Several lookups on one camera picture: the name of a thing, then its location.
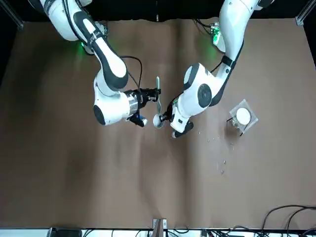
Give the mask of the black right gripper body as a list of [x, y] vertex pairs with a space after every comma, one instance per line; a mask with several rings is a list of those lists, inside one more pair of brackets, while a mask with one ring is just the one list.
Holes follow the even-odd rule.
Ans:
[[134, 90], [134, 95], [138, 101], [138, 107], [144, 107], [148, 102], [147, 92], [148, 90], [143, 88]]

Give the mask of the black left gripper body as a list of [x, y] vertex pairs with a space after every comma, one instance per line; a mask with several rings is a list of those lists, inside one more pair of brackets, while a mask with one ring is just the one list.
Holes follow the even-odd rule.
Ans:
[[168, 118], [172, 117], [173, 104], [177, 103], [178, 98], [174, 98], [167, 106], [166, 115]]

